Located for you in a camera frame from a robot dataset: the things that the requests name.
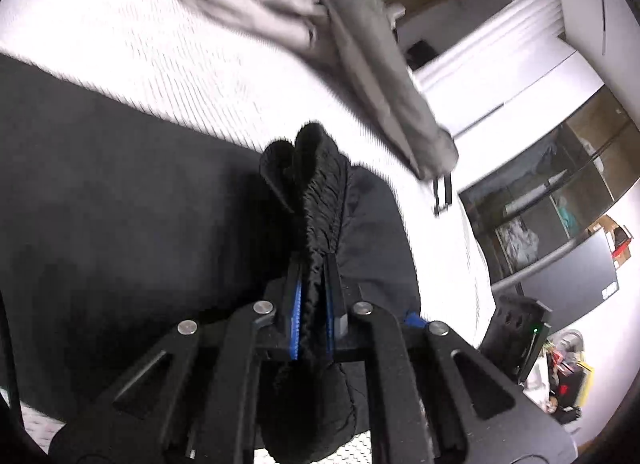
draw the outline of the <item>mattress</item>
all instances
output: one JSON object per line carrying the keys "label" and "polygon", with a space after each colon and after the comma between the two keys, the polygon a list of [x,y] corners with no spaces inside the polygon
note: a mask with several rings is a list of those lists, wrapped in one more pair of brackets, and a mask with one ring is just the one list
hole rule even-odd
{"label": "mattress", "polygon": [[0,52],[258,152],[319,121],[353,164],[391,187],[414,256],[423,317],[449,323],[475,346],[482,341],[495,305],[460,200],[435,217],[431,184],[412,175],[339,84],[287,50],[178,0],[2,0]]}

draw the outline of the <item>silver bolt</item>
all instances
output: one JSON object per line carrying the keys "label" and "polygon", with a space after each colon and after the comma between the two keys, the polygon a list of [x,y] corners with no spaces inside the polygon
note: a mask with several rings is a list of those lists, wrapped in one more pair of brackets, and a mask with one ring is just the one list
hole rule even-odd
{"label": "silver bolt", "polygon": [[373,311],[373,305],[368,301],[357,301],[353,304],[353,311],[358,316],[366,316],[367,314],[371,314]]}
{"label": "silver bolt", "polygon": [[198,330],[198,324],[192,319],[186,319],[178,324],[178,332],[183,336],[193,334]]}
{"label": "silver bolt", "polygon": [[446,336],[449,334],[449,325],[443,321],[432,321],[429,323],[429,332],[436,336]]}
{"label": "silver bolt", "polygon": [[260,300],[254,303],[254,312],[258,314],[268,314],[273,310],[273,303],[266,300]]}

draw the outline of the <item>white wall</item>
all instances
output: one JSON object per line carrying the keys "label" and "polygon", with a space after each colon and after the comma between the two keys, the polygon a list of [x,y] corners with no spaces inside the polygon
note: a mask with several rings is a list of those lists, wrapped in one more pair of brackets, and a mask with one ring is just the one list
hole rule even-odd
{"label": "white wall", "polygon": [[640,182],[607,214],[635,239],[618,269],[620,290],[567,327],[582,333],[586,361],[595,368],[582,418],[566,425],[578,446],[600,433],[640,369]]}
{"label": "white wall", "polygon": [[601,0],[562,0],[566,38],[640,125],[640,26],[626,0],[604,0],[604,7],[603,36]]}

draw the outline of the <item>white textured fabric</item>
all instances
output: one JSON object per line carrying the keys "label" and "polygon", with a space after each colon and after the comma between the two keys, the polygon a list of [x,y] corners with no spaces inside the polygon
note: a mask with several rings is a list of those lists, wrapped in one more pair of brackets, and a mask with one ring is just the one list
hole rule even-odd
{"label": "white textured fabric", "polygon": [[431,185],[418,181],[288,51],[207,20],[178,0],[2,0],[0,51],[259,152],[319,121],[354,164],[392,188],[423,316],[449,323],[475,346],[482,340],[495,305],[460,201],[435,218]]}

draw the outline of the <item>black garment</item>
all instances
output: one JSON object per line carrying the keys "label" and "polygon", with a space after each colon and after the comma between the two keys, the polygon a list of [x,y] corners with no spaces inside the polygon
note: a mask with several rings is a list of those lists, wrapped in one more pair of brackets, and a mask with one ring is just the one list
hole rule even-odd
{"label": "black garment", "polygon": [[[300,246],[256,152],[6,56],[0,101],[0,289],[22,399],[47,415],[72,419],[179,321],[260,298]],[[419,311],[390,189],[339,158],[340,275],[399,319]],[[321,452],[366,429],[347,425]]]}

